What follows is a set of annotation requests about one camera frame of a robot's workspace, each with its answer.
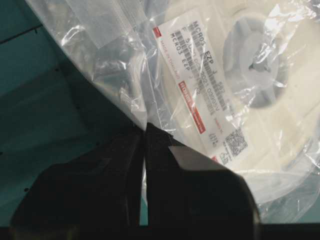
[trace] red label stripe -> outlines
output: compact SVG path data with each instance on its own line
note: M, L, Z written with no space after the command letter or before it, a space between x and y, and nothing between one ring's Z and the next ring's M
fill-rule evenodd
M162 34L161 34L160 29L159 29L158 27L155 27L155 28L153 29L153 32L154 32L155 37L156 37L157 39L160 38L160 37L162 37Z
M193 116L193 119L195 121L195 124L200 132L200 134L203 134L206 131L205 125L200 117L200 114L198 112L198 109L194 103L194 100L192 99L192 96L187 88L187 85L185 81L182 81L179 83L179 87L181 89L181 92L183 94L184 100L188 105L188 108Z

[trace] white label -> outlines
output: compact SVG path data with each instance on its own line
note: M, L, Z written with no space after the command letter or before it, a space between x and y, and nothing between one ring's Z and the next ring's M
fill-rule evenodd
M223 165L245 158L250 144L242 129L232 124L234 113L226 93L224 72L216 63L198 10L193 9L153 31L207 155Z

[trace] teal background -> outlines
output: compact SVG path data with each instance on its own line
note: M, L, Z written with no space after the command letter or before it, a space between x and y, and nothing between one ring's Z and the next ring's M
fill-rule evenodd
M41 24L24 0L0 1L0 22L0 43ZM84 79L43 26L0 44L0 72L5 227L41 171L93 150L132 122ZM147 207L141 206L146 225ZM320 200L300 222L320 223Z

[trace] qr code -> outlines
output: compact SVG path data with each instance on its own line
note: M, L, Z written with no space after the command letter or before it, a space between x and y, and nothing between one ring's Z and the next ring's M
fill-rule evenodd
M234 157L237 157L244 149L248 147L248 143L245 140L241 128L235 130L233 133L227 136L225 141L231 149Z

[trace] plastic bag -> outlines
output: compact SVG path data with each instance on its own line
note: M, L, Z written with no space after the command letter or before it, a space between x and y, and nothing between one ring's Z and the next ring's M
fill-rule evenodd
M294 222L315 202L318 1L27 1L137 125L242 175L262 220Z

